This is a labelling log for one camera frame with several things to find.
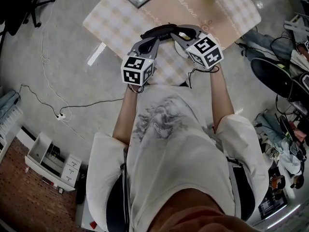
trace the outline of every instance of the forearm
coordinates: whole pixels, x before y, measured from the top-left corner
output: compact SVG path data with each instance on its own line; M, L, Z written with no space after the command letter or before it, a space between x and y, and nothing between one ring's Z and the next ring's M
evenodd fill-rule
M224 116L234 114L234 108L227 92L221 66L218 65L218 67L218 72L211 73L212 117L215 132Z
M136 115L137 94L126 89L112 137L129 146Z

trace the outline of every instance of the checkered tablecloth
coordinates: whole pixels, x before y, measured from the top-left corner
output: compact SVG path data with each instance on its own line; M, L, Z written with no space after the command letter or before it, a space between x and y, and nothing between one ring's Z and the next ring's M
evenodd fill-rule
M237 38L261 21L261 16L251 0L216 2L226 14L226 20L229 20L237 32ZM128 0L102 0L85 19L84 27L123 58L132 46L141 40L141 34L157 27L141 9L137 9ZM223 50L235 40L222 47ZM182 58L176 52L172 40L161 43L156 60L157 70L149 80L150 84L178 86L186 81L188 73L195 68L191 60Z

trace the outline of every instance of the red brick floor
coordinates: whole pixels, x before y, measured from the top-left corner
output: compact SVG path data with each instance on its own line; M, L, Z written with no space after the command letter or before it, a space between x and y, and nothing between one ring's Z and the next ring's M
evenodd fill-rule
M82 232L74 223L76 191L59 194L25 173L28 149L16 138L0 164L0 218L17 232Z

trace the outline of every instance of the drawer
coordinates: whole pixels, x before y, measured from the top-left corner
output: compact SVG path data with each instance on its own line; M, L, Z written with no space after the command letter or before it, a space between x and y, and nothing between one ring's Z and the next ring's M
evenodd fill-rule
M73 157L69 156L67 164L77 170L81 167L81 162L79 160L74 159Z
M77 175L78 175L78 170L76 170L72 166L66 164L64 169L63 169L61 179L63 179L65 182L68 182L69 184L74 186L75 182L76 182Z

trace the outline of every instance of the beige tablecloth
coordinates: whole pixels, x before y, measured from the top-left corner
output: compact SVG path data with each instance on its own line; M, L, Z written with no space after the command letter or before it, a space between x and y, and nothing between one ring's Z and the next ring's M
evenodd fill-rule
M168 22L198 25L224 50L260 21L251 0L151 0L140 9L128 0L102 0L84 26L123 58L141 40L141 34ZM172 40L161 43L156 60L150 84L178 86L195 67L176 52Z

